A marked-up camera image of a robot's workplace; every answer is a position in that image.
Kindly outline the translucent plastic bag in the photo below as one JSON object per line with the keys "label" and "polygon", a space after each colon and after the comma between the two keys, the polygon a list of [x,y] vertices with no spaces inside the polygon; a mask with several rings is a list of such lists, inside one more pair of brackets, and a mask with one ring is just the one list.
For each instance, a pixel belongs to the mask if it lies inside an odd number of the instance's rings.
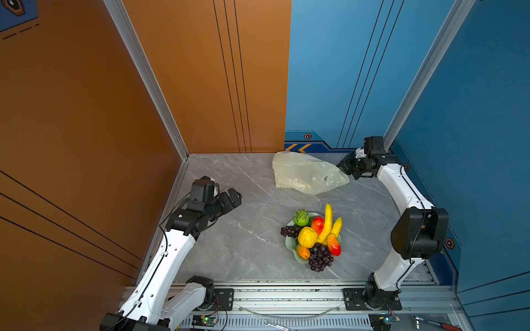
{"label": "translucent plastic bag", "polygon": [[337,166],[304,153],[278,152],[272,168],[276,188],[291,188],[304,194],[322,194],[350,183]]}

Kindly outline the green custard apple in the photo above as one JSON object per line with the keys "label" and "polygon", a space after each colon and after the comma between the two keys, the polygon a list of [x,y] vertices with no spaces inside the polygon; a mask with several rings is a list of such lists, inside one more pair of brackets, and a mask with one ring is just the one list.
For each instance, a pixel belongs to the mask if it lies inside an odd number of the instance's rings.
{"label": "green custard apple", "polygon": [[304,209],[297,210],[293,216],[293,222],[296,226],[302,228],[308,226],[310,222],[309,212]]}

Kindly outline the yellow ribbed fruit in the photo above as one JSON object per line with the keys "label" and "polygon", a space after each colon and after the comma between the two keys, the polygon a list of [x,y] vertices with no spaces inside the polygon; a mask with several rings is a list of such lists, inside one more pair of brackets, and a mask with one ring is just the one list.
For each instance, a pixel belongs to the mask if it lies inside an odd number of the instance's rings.
{"label": "yellow ribbed fruit", "polygon": [[299,232],[297,240],[298,244],[302,247],[313,248],[313,246],[316,244],[318,237],[319,235],[317,234],[316,230],[314,230],[310,226],[305,226]]}

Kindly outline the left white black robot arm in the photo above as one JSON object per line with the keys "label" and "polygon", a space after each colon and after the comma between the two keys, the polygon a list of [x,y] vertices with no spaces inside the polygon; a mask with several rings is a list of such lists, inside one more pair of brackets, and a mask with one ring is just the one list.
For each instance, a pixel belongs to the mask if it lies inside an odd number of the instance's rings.
{"label": "left white black robot arm", "polygon": [[191,277],[184,289],[167,299],[174,279],[200,234],[220,217],[242,204],[234,188],[220,190],[204,176],[193,182],[186,194],[161,223],[161,244],[148,269],[117,313],[108,313],[101,330],[175,330],[198,307],[214,302],[214,282]]}

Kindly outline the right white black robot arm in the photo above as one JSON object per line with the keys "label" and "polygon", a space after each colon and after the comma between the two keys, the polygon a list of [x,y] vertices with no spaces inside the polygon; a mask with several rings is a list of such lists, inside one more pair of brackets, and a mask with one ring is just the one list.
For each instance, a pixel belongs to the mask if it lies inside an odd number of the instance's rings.
{"label": "right white black robot arm", "polygon": [[399,309],[403,281],[414,268],[442,250],[449,214],[421,194],[399,158],[386,151],[383,137],[365,138],[364,147],[349,153],[338,168],[354,179],[377,178],[400,213],[391,231],[391,252],[382,266],[369,275],[358,296],[360,304],[369,310]]}

